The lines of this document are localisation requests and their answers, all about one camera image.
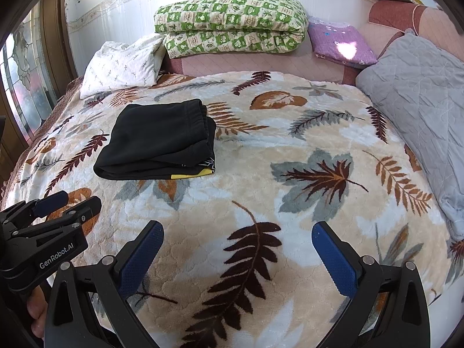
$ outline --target glass window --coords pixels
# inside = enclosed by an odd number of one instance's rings
[[[38,4],[8,36],[0,59],[8,103],[20,131],[31,142],[57,103],[42,51]]]

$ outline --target white pillow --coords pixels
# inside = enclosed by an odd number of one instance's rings
[[[144,36],[130,46],[106,41],[90,60],[81,87],[81,99],[105,91],[156,85],[165,47],[164,34]]]

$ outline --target gray fabric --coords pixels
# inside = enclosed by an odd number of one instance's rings
[[[464,239],[464,63],[407,30],[356,86],[416,154],[451,237]]]

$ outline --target logo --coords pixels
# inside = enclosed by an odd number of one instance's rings
[[[39,264],[39,267],[41,269],[45,269],[45,267],[51,265],[55,260],[61,258],[62,255],[68,253],[69,251],[74,249],[74,244],[70,243],[68,247],[63,247],[61,251],[58,251],[56,254],[52,254],[49,259],[45,260],[44,262],[41,262]]]

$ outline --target folded quilt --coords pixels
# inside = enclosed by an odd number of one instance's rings
[[[296,0],[187,0],[162,6],[155,32],[170,58],[211,52],[295,50],[308,18]]]
[[[199,99],[126,106],[94,165],[110,180],[181,179],[214,172],[216,123]]]

